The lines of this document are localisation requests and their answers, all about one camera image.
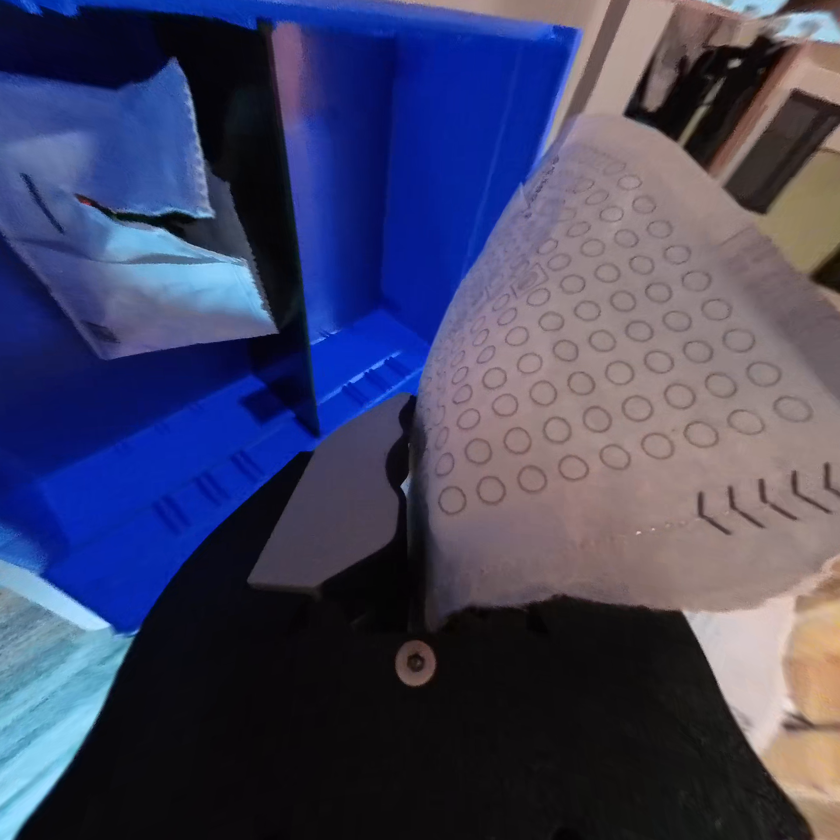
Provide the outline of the blue plastic bin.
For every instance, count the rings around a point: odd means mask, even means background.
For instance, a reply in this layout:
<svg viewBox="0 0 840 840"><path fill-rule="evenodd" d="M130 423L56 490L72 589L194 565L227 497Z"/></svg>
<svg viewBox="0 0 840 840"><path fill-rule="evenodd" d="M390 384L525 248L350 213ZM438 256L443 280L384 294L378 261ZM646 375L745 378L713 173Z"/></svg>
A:
<svg viewBox="0 0 840 840"><path fill-rule="evenodd" d="M257 20L274 25L320 433L415 390L526 181L573 28L377 2L2 2L2 73L117 89L177 60L206 182L259 267ZM258 369L277 334L99 358L2 235L2 584L131 633L195 547L318 442Z"/></svg>

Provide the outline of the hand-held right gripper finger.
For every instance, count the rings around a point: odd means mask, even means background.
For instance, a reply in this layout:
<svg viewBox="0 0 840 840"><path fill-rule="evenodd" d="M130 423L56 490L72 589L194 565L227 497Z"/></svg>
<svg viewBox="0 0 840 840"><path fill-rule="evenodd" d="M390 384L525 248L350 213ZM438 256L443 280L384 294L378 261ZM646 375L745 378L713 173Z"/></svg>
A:
<svg viewBox="0 0 840 840"><path fill-rule="evenodd" d="M252 588L326 595L404 535L415 405L396 393L313 450L248 577Z"/></svg>

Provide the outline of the circle print white paper bag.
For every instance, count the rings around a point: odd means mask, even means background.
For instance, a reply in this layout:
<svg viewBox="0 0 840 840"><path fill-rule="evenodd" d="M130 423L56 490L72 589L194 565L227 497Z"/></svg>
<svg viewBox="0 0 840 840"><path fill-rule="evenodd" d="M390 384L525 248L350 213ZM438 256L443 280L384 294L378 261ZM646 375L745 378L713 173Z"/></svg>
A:
<svg viewBox="0 0 840 840"><path fill-rule="evenodd" d="M427 618L813 592L838 563L838 338L834 305L677 144L577 118L427 358Z"/></svg>

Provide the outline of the black bin divider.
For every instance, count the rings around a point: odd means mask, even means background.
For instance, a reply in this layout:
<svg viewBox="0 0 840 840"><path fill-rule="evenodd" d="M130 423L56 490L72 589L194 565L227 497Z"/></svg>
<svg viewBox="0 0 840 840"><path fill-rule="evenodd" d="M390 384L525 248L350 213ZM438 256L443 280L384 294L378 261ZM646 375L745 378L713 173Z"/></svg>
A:
<svg viewBox="0 0 840 840"><path fill-rule="evenodd" d="M292 200L287 144L280 108L274 25L257 20L259 134L265 209L259 235L260 268L277 334L258 352L258 369L278 399L312 436L320 435L311 342L303 288L298 226Z"/></svg>

